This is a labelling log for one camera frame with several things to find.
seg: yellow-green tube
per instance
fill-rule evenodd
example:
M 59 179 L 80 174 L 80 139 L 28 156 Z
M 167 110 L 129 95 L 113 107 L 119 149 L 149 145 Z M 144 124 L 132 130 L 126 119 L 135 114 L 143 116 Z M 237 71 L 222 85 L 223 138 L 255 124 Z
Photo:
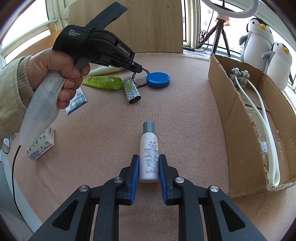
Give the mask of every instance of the yellow-green tube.
M 114 76 L 93 76 L 82 84 L 107 90 L 119 90 L 122 87 L 122 79 Z

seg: pink felt mat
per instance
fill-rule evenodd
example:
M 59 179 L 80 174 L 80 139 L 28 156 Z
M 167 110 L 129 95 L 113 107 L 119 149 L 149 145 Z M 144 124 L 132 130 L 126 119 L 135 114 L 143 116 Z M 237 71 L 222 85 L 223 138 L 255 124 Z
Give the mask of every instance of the pink felt mat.
M 124 91 L 82 86 L 86 104 L 53 123 L 55 145 L 37 161 L 21 148 L 15 178 L 38 217 L 45 221 L 80 185 L 95 187 L 117 176 L 139 153 L 142 124 L 156 125 L 159 150 L 180 176 L 195 185 L 229 191 L 227 147 L 219 110 L 207 79 L 210 62 L 183 54 L 143 53 L 135 61 L 165 72 L 165 89 L 140 88 L 130 105 Z M 130 72 L 114 73 L 125 78 Z M 146 74 L 136 75 L 138 83 Z M 12 142 L 9 161 L 17 149 Z M 280 240 L 296 215 L 296 187 L 269 196 L 235 200 L 268 240 Z M 177 240 L 178 207 L 165 206 L 159 183 L 139 183 L 134 205 L 120 206 L 119 236 L 126 240 Z

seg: gray bottle cap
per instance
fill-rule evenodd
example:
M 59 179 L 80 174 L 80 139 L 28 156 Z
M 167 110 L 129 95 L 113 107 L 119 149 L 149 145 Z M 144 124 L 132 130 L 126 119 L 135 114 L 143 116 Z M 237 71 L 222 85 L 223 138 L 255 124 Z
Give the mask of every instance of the gray bottle cap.
M 152 121 L 145 121 L 143 123 L 143 134 L 145 134 L 146 132 L 155 132 L 155 124 Z

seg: white bottle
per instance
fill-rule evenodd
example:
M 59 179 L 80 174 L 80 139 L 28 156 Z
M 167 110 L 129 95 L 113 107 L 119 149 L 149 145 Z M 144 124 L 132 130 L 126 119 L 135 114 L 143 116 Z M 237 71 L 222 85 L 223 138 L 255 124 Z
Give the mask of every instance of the white bottle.
M 143 135 L 140 140 L 139 181 L 156 183 L 159 180 L 158 141 L 154 134 L 155 125 L 151 121 L 143 123 Z

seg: blue tape measure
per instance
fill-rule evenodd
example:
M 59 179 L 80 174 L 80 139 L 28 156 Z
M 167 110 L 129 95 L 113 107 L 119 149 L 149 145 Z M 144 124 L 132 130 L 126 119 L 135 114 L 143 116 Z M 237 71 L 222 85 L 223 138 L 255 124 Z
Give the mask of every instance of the blue tape measure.
M 151 88 L 165 88 L 170 85 L 170 76 L 162 72 L 155 72 L 147 75 L 146 82 Z

